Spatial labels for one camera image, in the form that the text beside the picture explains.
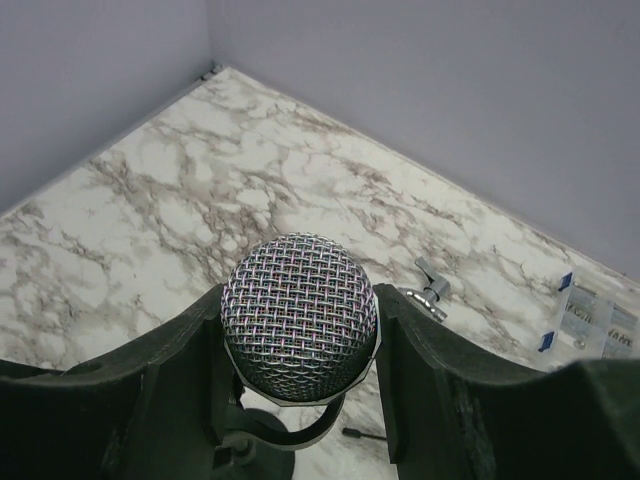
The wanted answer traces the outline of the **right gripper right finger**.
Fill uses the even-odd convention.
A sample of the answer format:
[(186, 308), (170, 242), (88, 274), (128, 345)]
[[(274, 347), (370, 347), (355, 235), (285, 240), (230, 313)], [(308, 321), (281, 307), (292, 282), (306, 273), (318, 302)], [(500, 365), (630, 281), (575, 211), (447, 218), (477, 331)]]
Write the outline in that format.
[(376, 356), (391, 463), (402, 479), (635, 479), (639, 364), (537, 371), (428, 318), (389, 284)]

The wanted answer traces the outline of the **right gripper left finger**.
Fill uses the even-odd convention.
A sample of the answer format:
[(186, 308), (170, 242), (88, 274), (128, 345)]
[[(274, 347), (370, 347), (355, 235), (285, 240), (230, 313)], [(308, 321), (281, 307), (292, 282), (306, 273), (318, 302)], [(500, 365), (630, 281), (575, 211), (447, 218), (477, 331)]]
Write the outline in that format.
[(221, 294), (66, 372), (2, 362), (2, 478), (212, 478), (232, 375)]

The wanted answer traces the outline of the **black round-base mic stand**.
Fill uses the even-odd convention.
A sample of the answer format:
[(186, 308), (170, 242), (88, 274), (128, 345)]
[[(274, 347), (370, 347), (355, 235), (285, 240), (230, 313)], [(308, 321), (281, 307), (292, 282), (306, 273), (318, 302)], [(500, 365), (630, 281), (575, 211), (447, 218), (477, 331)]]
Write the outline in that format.
[(213, 479), (291, 479), (296, 452), (331, 431), (345, 401), (344, 395), (337, 396), (310, 426), (289, 431), (275, 415), (242, 405), (245, 387), (237, 375), (231, 386), (224, 436), (214, 452)]

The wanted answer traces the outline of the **grey mesh microphone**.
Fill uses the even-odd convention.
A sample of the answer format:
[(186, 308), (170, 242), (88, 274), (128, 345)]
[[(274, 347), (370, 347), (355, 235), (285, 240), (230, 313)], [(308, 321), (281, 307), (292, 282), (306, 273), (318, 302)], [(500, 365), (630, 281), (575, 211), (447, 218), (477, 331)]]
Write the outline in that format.
[(220, 321), (242, 383), (280, 406), (331, 403), (363, 381), (381, 344), (364, 268), (312, 233), (254, 247), (223, 285)]

